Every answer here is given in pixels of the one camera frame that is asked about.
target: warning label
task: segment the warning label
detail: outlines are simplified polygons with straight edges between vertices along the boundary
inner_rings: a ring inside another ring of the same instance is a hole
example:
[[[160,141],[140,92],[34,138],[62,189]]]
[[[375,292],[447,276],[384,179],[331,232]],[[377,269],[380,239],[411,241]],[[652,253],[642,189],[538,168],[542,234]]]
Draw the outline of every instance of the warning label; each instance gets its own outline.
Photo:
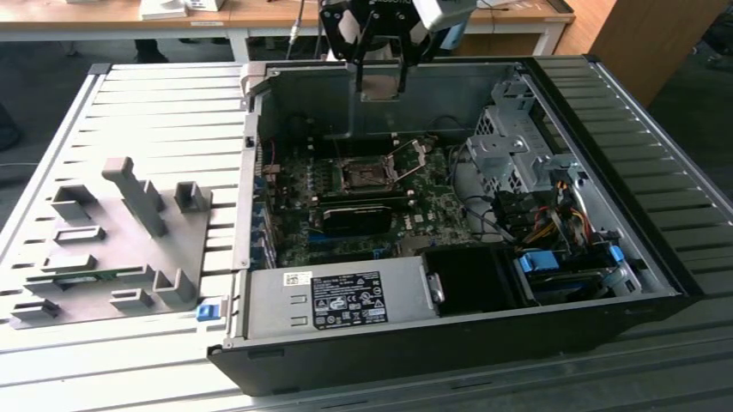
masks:
[[[313,277],[312,318],[316,329],[387,322],[379,272]]]

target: small green circuit board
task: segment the small green circuit board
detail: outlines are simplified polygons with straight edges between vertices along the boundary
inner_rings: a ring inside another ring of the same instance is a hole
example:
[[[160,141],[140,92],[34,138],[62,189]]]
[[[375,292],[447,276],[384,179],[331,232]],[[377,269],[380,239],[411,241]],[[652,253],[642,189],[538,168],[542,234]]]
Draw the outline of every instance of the small green circuit board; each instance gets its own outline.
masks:
[[[395,154],[397,173],[419,166],[407,154]],[[462,205],[447,185],[447,159],[441,148],[424,154],[424,166],[399,180],[391,189],[409,193],[412,202],[408,211],[395,212],[387,233],[365,236],[329,238],[313,225],[319,209],[313,196],[345,194],[352,188],[343,181],[363,185],[360,190],[379,191],[383,175],[369,165],[384,161],[384,156],[368,156],[348,160],[293,158],[281,171],[275,195],[273,216],[277,227],[277,267],[307,264],[327,264],[345,259],[369,260],[413,256],[415,251],[431,245],[471,243],[471,230],[463,215]],[[344,178],[343,164],[356,170],[356,177]]]

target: blue connector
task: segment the blue connector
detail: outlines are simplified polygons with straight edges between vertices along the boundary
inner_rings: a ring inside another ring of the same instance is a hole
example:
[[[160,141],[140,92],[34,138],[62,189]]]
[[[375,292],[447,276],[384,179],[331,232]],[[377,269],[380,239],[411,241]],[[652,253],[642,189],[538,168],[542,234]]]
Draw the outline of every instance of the blue connector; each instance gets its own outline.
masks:
[[[221,318],[221,306],[201,304],[196,308],[196,320],[204,322],[207,320],[217,320]]]
[[[559,269],[558,259],[551,251],[528,251],[519,258],[519,265],[524,273]]]
[[[624,259],[623,251],[618,246],[610,246],[610,256],[614,257],[616,262],[623,262],[623,259]]]

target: metal slatted table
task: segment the metal slatted table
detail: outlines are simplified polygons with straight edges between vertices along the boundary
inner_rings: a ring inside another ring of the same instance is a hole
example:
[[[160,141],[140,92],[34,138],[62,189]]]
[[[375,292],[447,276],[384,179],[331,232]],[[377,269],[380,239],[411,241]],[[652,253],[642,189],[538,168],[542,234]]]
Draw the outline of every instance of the metal slatted table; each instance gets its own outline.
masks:
[[[725,203],[699,190],[702,175],[672,142],[658,140],[654,124],[615,91],[602,67],[587,69],[582,62],[552,59],[542,65],[558,69],[552,77],[564,83],[560,91],[587,116],[586,126],[604,141],[644,207],[666,210],[652,214],[668,229],[664,235],[680,245],[699,243],[692,239],[706,234],[687,232],[699,228],[674,230],[679,212],[701,202]],[[34,240],[52,230],[50,208],[30,205],[60,181],[92,173],[109,155],[130,155],[158,188],[184,179],[213,188],[201,295],[229,292],[244,122],[237,73],[236,64],[117,65],[85,78],[0,235],[0,323],[13,303],[28,297],[20,287],[24,265],[36,262]],[[608,109],[603,112],[618,122],[594,118],[598,108]],[[658,185],[666,187],[663,196]],[[682,217],[697,224],[718,219],[690,216]],[[729,227],[718,231],[709,236],[729,236]],[[0,324],[4,410],[445,410],[448,404],[451,410],[726,409],[733,401],[730,254],[702,243],[684,261],[707,299],[590,353],[287,396],[241,395],[205,360],[205,347],[221,341],[224,325],[197,323],[192,312],[30,330]]]

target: black cable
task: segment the black cable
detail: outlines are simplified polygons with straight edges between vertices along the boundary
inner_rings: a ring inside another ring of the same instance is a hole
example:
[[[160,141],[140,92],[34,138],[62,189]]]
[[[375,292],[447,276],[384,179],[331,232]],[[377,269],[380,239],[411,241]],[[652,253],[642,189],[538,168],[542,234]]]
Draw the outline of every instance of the black cable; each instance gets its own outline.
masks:
[[[313,60],[320,58],[320,36],[323,33],[323,22],[320,21],[320,2],[317,2],[317,39],[316,39],[316,50],[312,52]]]
[[[483,4],[486,4],[486,6],[488,6],[487,10],[488,10],[488,13],[491,13],[491,33],[490,34],[494,34],[495,33],[495,19],[494,19],[494,12],[495,11],[508,11],[508,9],[498,9],[495,8],[491,4],[488,4],[486,2],[486,0],[480,0],[480,2]]]
[[[463,202],[462,198],[459,198],[458,194],[455,193],[455,169],[458,168],[458,159],[460,159],[460,153],[464,149],[467,149],[467,144],[462,144],[460,148],[458,149],[458,153],[455,155],[454,165],[452,165],[452,171],[449,173],[449,188],[454,192],[455,198],[458,199],[458,202],[463,205],[463,209],[468,214],[471,214],[482,223],[486,223],[503,237],[503,239],[510,242],[515,243],[516,240],[514,239],[514,236],[503,228],[494,222],[490,221],[479,212],[476,212],[474,209],[468,207],[468,205]]]
[[[300,31],[301,24],[301,10],[305,7],[305,0],[300,0],[300,9],[297,10],[297,18],[295,19],[293,28],[289,33],[289,42],[287,45],[285,60],[289,60],[289,53],[293,49],[295,41],[297,40],[297,32]]]

